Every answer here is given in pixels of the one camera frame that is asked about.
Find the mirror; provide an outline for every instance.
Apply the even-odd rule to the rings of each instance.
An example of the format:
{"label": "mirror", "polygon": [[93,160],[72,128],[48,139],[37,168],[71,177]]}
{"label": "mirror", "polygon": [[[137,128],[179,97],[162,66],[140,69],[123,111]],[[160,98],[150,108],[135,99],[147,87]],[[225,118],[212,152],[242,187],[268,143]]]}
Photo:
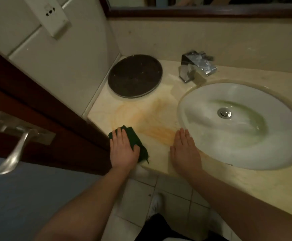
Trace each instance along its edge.
{"label": "mirror", "polygon": [[202,5],[246,5],[292,3],[292,0],[108,0],[110,7],[197,7]]}
{"label": "mirror", "polygon": [[292,18],[292,0],[100,0],[107,17]]}

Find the electrical outlet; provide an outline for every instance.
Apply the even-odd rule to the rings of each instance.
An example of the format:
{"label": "electrical outlet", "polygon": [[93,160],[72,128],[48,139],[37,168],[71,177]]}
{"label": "electrical outlet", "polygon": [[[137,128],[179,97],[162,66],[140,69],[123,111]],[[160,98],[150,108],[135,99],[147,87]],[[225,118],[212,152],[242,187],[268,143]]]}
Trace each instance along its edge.
{"label": "electrical outlet", "polygon": [[55,37],[68,23],[68,19],[57,0],[24,0],[40,23]]}

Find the green cloth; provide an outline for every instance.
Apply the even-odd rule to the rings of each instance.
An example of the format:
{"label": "green cloth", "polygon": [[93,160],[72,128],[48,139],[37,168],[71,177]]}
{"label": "green cloth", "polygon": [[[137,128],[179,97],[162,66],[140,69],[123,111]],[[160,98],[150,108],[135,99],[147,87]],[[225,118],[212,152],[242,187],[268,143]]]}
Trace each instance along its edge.
{"label": "green cloth", "polygon": [[[132,129],[132,127],[126,127],[125,125],[121,127],[121,129],[124,129],[127,133],[128,139],[129,139],[129,143],[130,143],[130,147],[132,149],[134,149],[134,145],[138,145],[140,147],[140,152],[139,152],[139,158],[138,158],[138,162],[141,162],[143,160],[146,160],[148,162],[148,152],[146,150],[146,148],[143,146],[143,144],[141,143],[139,137],[137,136],[137,134],[135,133],[135,131]],[[110,139],[112,139],[112,132],[110,132],[108,134],[108,137]]]}

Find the hand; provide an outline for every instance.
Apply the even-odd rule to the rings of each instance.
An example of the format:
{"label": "hand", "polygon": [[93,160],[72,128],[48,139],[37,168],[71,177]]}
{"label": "hand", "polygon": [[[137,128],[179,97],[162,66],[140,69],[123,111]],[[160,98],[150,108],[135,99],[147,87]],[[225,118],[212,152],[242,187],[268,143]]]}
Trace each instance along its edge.
{"label": "hand", "polygon": [[170,159],[176,172],[188,179],[202,171],[200,153],[188,130],[177,130],[174,145],[170,147]]}
{"label": "hand", "polygon": [[112,139],[110,139],[110,162],[113,168],[122,168],[132,170],[138,161],[140,147],[134,145],[134,151],[130,147],[129,139],[126,131],[120,128],[112,131]]}

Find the marble countertop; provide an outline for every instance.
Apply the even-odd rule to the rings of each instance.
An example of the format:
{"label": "marble countertop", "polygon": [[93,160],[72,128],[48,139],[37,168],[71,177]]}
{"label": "marble countertop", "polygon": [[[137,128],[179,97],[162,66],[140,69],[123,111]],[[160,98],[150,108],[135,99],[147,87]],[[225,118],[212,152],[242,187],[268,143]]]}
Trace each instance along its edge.
{"label": "marble countertop", "polygon": [[[115,95],[108,83],[88,114],[105,134],[125,125],[132,126],[149,153],[149,164],[141,166],[163,174],[177,175],[169,162],[169,147],[175,131],[180,128],[177,105],[190,89],[205,83],[235,82],[268,88],[272,93],[292,104],[292,73],[217,66],[215,74],[206,79],[199,75],[188,84],[178,78],[179,62],[160,60],[163,77],[150,94],[126,99]],[[205,171],[256,198],[292,214],[292,166],[272,171],[254,171],[229,166],[204,153]]]}

